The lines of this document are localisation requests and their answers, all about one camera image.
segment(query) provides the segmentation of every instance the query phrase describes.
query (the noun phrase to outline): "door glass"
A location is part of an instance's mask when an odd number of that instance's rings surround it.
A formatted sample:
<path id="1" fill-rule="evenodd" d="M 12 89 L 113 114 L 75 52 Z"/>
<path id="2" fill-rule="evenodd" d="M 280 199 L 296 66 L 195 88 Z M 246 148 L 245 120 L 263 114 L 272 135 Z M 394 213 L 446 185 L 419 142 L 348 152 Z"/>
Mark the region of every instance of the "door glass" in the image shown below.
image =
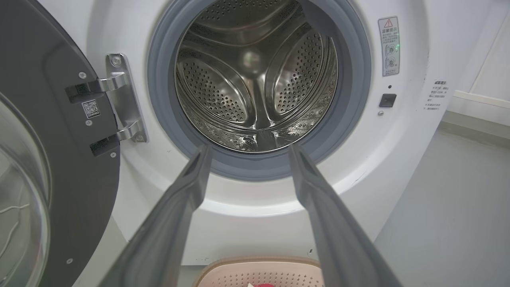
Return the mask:
<path id="1" fill-rule="evenodd" d="M 30 127 L 0 93 L 0 286 L 36 286 L 49 247 L 49 181 Z"/>

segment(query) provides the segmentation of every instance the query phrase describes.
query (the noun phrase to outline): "black square latch hole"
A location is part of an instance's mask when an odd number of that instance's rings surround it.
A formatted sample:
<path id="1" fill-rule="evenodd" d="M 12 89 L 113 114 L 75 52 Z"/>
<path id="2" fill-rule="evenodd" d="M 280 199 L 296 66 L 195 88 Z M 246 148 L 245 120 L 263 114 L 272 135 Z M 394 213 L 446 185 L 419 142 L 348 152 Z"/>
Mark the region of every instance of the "black square latch hole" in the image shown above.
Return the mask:
<path id="1" fill-rule="evenodd" d="M 395 99 L 397 95 L 394 93 L 385 93 L 382 95 L 381 102 L 379 103 L 379 107 L 381 108 L 391 108 L 395 103 Z"/>

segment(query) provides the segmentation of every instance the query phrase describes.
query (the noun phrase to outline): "stainless steel drum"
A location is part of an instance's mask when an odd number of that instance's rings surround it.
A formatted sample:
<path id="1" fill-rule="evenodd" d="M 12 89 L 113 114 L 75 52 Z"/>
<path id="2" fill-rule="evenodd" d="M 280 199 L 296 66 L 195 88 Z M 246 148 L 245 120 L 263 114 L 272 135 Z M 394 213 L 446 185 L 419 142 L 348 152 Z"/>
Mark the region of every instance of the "stainless steel drum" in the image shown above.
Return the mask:
<path id="1" fill-rule="evenodd" d="M 175 67 L 178 100 L 212 142 L 270 152 L 322 119 L 338 79 L 333 42 L 294 0 L 220 0 L 183 37 Z"/>

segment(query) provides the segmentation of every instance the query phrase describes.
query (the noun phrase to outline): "washing machine drum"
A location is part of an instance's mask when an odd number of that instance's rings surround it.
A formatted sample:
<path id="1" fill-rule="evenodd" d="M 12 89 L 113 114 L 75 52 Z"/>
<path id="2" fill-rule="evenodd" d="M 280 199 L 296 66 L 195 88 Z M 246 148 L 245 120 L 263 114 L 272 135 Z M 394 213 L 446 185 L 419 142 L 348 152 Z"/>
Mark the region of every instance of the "washing machine drum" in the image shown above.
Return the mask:
<path id="1" fill-rule="evenodd" d="M 170 139 L 188 157 L 214 143 L 212 171 L 250 181 L 289 176 L 286 149 L 294 142 L 316 162 L 334 152 L 361 115 L 371 71 L 361 22 L 351 6 L 342 8 L 341 26 L 308 1 L 167 10 L 148 80 Z M 177 15 L 190 22 L 175 23 Z"/>

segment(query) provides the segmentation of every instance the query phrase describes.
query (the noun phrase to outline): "gray rubber seal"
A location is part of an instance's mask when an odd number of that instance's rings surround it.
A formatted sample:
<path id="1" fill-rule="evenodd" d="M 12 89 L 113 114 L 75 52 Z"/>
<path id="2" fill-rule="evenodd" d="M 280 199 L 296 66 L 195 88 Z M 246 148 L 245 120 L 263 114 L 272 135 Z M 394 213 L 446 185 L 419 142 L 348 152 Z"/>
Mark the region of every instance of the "gray rubber seal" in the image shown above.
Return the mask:
<path id="1" fill-rule="evenodd" d="M 212 145 L 212 172 L 246 181 L 288 177 L 288 148 L 266 154 L 245 154 L 222 148 L 202 136 L 182 111 L 175 92 L 174 72 L 179 44 L 189 24 L 213 2 L 174 0 L 163 14 L 152 38 L 147 63 L 148 88 L 153 109 L 162 128 L 187 157 L 191 157 L 200 145 Z M 339 62 L 338 86 L 328 112 L 299 141 L 311 159 L 319 163 L 340 146 L 361 116 L 370 86 L 370 49 L 363 25 L 347 0 L 300 2 L 303 7 L 310 8 L 305 14 L 311 24 L 333 38 Z M 331 6 L 343 11 L 335 19 L 337 23 L 334 29 L 324 24 L 334 23 L 324 13 Z M 325 17 L 329 21 L 320 21 Z"/>

